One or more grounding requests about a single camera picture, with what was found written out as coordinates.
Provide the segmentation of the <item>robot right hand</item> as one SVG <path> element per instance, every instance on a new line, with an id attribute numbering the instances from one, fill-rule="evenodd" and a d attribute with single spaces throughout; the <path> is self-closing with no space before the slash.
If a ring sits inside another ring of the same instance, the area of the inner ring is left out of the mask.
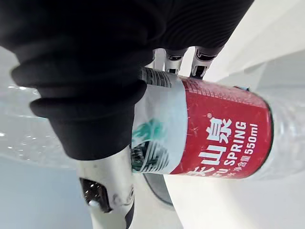
<path id="1" fill-rule="evenodd" d="M 144 67 L 158 48 L 202 47 L 214 56 L 250 0 L 3 0 L 0 45 L 34 88 L 66 155 L 78 161 L 97 228 L 127 229 L 134 215 L 130 144 Z"/>

